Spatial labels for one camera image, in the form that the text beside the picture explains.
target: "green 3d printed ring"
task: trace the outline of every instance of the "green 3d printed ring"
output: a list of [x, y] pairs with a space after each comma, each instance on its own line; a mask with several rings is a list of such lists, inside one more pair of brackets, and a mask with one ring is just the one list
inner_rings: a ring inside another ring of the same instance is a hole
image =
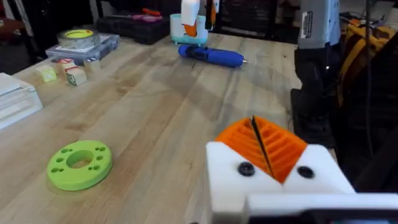
[[[79, 168], [78, 163], [86, 162]], [[62, 190], [83, 190], [103, 180], [112, 168], [112, 154], [99, 141], [78, 141], [59, 150], [47, 166], [47, 175]]]

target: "black toolbox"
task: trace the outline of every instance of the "black toolbox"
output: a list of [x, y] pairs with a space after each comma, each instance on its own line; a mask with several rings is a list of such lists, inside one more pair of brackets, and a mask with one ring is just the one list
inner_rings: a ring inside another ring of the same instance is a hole
[[170, 34], [170, 19], [168, 17], [163, 17], [156, 22], [145, 22], [133, 20], [130, 17], [110, 16], [98, 19], [96, 26], [100, 32], [131, 37], [140, 44], [154, 44]]

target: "small wooden block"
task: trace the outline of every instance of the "small wooden block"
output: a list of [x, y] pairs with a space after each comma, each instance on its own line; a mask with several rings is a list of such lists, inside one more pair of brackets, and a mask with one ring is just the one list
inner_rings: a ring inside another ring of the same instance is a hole
[[89, 58], [84, 61], [86, 72], [94, 73], [101, 70], [100, 61], [97, 58]]
[[49, 82], [57, 79], [57, 74], [55, 73], [54, 68], [50, 65], [43, 65], [39, 68], [36, 68], [35, 72], [43, 78], [44, 82]]
[[72, 68], [67, 70], [68, 82], [75, 86], [80, 86], [81, 84], [87, 82], [87, 76], [85, 71], [80, 68]]
[[71, 68], [75, 68], [77, 67], [74, 63], [74, 61], [72, 59], [69, 58], [64, 58], [64, 59], [60, 59], [57, 62], [57, 67], [58, 67], [58, 71], [63, 74], [63, 75], [67, 75], [66, 70], [71, 69]]

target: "label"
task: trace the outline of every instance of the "label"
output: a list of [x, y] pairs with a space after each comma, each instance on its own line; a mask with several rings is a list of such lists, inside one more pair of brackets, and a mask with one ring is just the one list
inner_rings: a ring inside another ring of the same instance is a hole
[[303, 12], [301, 22], [301, 38], [307, 39], [312, 33], [312, 11]]

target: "black wire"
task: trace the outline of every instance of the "black wire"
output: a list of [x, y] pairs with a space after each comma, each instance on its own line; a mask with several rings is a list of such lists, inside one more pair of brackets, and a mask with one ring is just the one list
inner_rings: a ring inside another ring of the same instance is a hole
[[365, 123], [366, 123], [366, 139], [368, 141], [368, 149], [370, 156], [373, 156], [373, 146], [371, 138], [371, 93], [372, 93], [372, 74], [371, 74], [371, 46], [370, 46], [370, 20], [371, 20], [371, 0], [366, 0], [366, 75], [367, 79], [367, 90], [366, 90], [366, 105], [365, 105]]

